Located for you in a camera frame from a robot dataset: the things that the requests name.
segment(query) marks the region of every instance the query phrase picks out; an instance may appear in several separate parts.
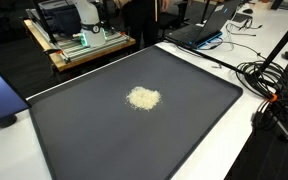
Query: white surface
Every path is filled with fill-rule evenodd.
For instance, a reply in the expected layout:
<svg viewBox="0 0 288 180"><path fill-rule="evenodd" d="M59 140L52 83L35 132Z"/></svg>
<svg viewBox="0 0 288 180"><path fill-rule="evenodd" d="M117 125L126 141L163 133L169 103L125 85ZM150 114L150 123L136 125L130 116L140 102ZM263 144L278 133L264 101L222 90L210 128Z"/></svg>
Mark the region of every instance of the white surface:
<svg viewBox="0 0 288 180"><path fill-rule="evenodd" d="M261 29L245 32L257 34L256 37L233 36L233 41L250 46L267 56L288 30L288 11L254 9L253 26L260 24L263 24ZM212 68L216 66L215 63L187 54L170 43L160 43L158 46L240 85L235 74L225 67ZM235 66L241 62L257 60L256 54L248 49L238 46L233 51L230 49L229 44L223 44L215 50L203 52ZM279 55L274 62L285 67L288 61ZM251 116L261 102L262 99L244 89L243 96L215 125L173 179L223 179L252 131ZM0 129L0 179L51 179L28 111L17 116L18 122L9 128Z"/></svg>

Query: floor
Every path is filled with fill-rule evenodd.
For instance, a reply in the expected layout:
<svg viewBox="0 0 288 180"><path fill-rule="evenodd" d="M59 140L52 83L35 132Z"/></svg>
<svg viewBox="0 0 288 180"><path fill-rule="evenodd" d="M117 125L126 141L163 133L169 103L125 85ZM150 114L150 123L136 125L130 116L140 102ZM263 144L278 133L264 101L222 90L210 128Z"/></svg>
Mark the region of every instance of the floor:
<svg viewBox="0 0 288 180"><path fill-rule="evenodd" d="M19 14L30 6L24 0L18 2ZM118 17L112 22L121 27ZM13 31L0 32L0 71L24 97L58 84L39 46L17 23ZM254 133L226 179L288 179L288 143L279 141L273 130Z"/></svg>

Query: black mat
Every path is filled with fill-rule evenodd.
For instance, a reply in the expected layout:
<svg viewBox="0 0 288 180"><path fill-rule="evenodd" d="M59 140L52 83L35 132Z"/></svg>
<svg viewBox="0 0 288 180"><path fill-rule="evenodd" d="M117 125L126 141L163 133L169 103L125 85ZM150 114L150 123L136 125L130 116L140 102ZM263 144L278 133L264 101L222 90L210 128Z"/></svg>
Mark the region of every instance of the black mat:
<svg viewBox="0 0 288 180"><path fill-rule="evenodd" d="M161 103L134 110L136 86ZM54 179L170 178L242 89L151 47L30 100Z"/></svg>

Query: laptop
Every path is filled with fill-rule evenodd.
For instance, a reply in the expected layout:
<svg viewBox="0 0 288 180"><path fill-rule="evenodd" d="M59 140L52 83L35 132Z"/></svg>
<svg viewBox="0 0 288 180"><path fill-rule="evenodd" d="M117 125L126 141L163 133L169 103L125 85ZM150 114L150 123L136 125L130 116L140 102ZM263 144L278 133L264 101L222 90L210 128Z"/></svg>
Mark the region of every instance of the laptop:
<svg viewBox="0 0 288 180"><path fill-rule="evenodd" d="M227 20L232 18L240 0L230 0L219 3L214 8L206 24L202 27L189 24L181 29L168 33L165 38L175 44L197 49L222 35L221 29Z"/></svg>

